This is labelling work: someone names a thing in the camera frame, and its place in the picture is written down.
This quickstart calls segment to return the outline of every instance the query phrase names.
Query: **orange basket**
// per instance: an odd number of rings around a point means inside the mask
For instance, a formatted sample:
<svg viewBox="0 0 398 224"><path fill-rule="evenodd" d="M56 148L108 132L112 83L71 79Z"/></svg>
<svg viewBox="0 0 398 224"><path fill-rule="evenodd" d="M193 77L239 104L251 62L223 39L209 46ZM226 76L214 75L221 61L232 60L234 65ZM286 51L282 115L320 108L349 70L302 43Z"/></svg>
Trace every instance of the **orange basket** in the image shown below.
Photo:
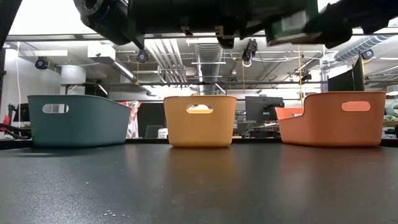
<svg viewBox="0 0 398 224"><path fill-rule="evenodd" d="M208 110L190 110L207 105ZM169 143L174 147L226 147L232 143L236 97L171 96L164 99Z"/></svg>
<svg viewBox="0 0 398 224"><path fill-rule="evenodd" d="M320 147L380 144L383 91L340 91L306 97L304 108L275 108L282 141Z"/></svg>

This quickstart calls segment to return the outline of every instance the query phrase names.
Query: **black table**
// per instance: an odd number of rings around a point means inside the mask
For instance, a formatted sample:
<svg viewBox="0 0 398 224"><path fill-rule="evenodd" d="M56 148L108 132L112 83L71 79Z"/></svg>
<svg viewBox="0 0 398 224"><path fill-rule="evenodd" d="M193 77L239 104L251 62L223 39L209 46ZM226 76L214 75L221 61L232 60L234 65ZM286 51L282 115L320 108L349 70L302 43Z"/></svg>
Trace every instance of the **black table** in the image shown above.
<svg viewBox="0 0 398 224"><path fill-rule="evenodd" d="M0 151L0 223L398 223L398 149Z"/></svg>

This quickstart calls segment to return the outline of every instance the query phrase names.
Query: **teal basket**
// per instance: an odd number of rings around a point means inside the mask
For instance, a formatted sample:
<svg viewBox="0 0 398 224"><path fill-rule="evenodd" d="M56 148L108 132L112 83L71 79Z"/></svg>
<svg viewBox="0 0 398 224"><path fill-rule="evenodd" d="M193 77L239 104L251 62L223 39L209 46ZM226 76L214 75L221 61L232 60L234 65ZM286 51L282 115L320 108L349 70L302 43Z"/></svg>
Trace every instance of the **teal basket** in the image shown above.
<svg viewBox="0 0 398 224"><path fill-rule="evenodd" d="M96 147L126 140L130 108L112 100L88 95L33 95L28 96L28 102L35 146ZM54 105L67 105L66 113L44 112Z"/></svg>

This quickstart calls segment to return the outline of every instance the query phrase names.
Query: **plastic bin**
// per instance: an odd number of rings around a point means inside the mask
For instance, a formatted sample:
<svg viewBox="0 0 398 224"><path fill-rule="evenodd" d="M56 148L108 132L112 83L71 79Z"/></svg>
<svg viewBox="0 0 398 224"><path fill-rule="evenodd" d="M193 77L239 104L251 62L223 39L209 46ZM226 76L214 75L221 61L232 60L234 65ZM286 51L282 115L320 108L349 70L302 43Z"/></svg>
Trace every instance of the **plastic bin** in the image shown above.
<svg viewBox="0 0 398 224"><path fill-rule="evenodd" d="M188 110L190 105L212 110ZM164 99L169 143L174 147L227 147L232 143L236 97L171 96Z"/></svg>
<svg viewBox="0 0 398 224"><path fill-rule="evenodd" d="M320 147L377 146L385 99L383 91L328 92L307 96L304 108L275 108L282 141Z"/></svg>
<svg viewBox="0 0 398 224"><path fill-rule="evenodd" d="M35 146L95 147L126 140L130 108L98 96L28 96ZM67 105L66 113L45 113L48 105Z"/></svg>

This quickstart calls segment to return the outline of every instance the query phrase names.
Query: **computer monitor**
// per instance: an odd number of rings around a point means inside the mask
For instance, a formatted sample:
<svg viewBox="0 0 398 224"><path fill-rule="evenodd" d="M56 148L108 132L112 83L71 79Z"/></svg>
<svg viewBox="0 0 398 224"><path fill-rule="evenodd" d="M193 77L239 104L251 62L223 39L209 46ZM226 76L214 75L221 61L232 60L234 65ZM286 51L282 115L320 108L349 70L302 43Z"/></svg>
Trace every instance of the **computer monitor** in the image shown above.
<svg viewBox="0 0 398 224"><path fill-rule="evenodd" d="M284 107L281 97L246 96L246 121L277 121L275 107Z"/></svg>
<svg viewBox="0 0 398 224"><path fill-rule="evenodd" d="M356 61L353 69L328 79L328 91L364 91L362 58Z"/></svg>
<svg viewBox="0 0 398 224"><path fill-rule="evenodd" d="M19 120L19 113L18 111L21 111L21 122L29 122L30 117L29 117L29 104L28 103L21 103L18 105L17 111L15 112L14 115L14 122L18 122Z"/></svg>

